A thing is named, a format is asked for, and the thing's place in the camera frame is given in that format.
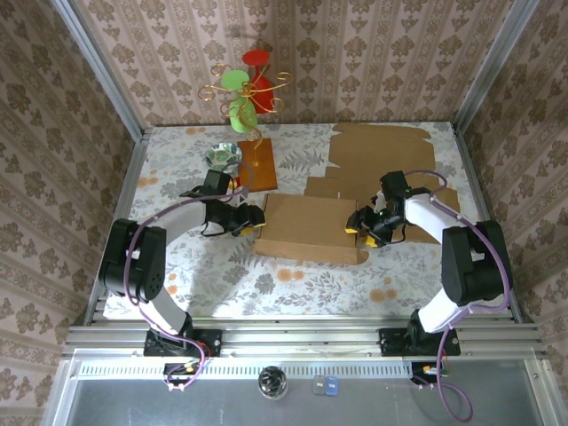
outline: cardboard sheet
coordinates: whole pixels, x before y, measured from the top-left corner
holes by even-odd
[[[357,249],[345,220],[355,201],[269,193],[264,199],[266,225],[252,246],[262,256],[334,264],[361,264],[368,253]]]
[[[426,130],[403,126],[374,126],[343,122],[334,130],[341,131],[331,138],[329,160],[337,167],[327,167],[325,177],[308,177],[305,195],[355,200],[358,209],[370,205],[371,198],[381,189],[379,179],[395,170],[434,170],[434,146]],[[431,175],[407,177],[411,187],[424,186],[430,190],[439,186]],[[460,211],[457,192],[446,189],[438,198],[452,209]],[[401,230],[393,240],[402,238]],[[415,242],[437,243],[424,230],[409,226],[406,239]]]

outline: wooden block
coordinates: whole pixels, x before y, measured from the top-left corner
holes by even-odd
[[[274,154],[272,153],[272,140],[269,138],[263,139],[256,150],[256,141],[243,140],[238,145],[242,151],[242,160],[255,172],[255,178],[248,191],[254,193],[278,189]],[[246,185],[249,181],[249,169],[240,166],[239,177],[241,178],[241,184]]]

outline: white table surface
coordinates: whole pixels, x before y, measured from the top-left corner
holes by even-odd
[[[447,122],[401,123],[428,131],[437,170],[459,195],[461,212],[478,220],[454,133]],[[308,176],[323,177],[333,124],[259,126],[272,138],[281,193],[304,193]],[[200,183],[207,149],[242,136],[229,126],[155,129],[146,151],[130,218],[147,217]],[[260,204],[265,193],[252,193]],[[168,246],[164,285],[192,316],[410,314],[441,288],[440,246],[405,242],[370,251],[361,265],[297,262],[250,253],[255,235],[206,239],[194,229]],[[105,317],[139,319],[138,311],[109,295]]]

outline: vent grille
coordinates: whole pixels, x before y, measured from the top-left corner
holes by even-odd
[[[134,359],[129,364],[118,361],[84,361],[81,380],[153,380],[162,379],[163,359]],[[201,379],[256,380],[268,366],[282,368],[290,379],[312,379],[315,375],[335,375],[343,379],[407,379],[412,377],[409,361],[374,362],[269,362],[213,359],[201,373]]]

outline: small blue box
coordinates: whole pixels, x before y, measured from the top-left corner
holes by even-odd
[[[337,395],[337,384],[338,379],[334,375],[329,375],[326,377],[326,395],[329,397],[334,397]]]

